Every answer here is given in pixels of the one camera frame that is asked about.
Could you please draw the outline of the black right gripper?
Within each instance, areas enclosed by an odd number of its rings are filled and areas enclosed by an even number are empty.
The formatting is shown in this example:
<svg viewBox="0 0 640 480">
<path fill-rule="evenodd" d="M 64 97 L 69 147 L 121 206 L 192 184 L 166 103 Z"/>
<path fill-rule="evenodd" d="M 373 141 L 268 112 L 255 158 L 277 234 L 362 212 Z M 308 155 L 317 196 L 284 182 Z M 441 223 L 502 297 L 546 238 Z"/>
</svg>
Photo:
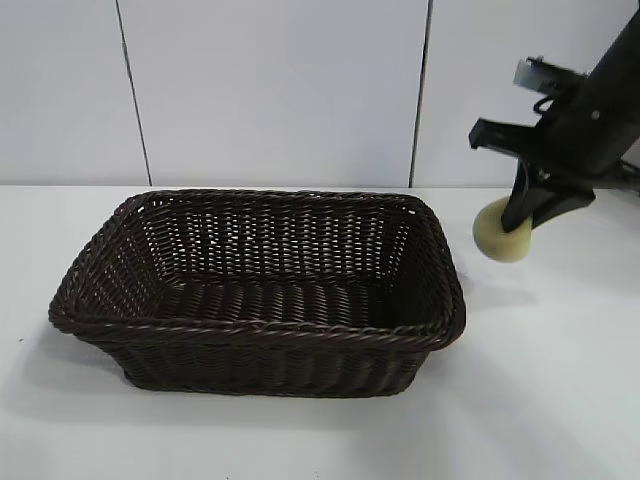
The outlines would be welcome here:
<svg viewBox="0 0 640 480">
<path fill-rule="evenodd" d="M 525 221 L 546 223 L 586 208 L 589 191 L 549 194 L 547 173 L 587 188 L 639 188 L 639 169 L 623 160 L 639 139 L 639 66 L 599 64 L 588 75 L 552 64 L 520 64 L 514 82 L 543 95 L 534 126 L 478 119 L 469 133 L 473 149 L 520 159 L 501 215 L 504 231 Z"/>
</svg>

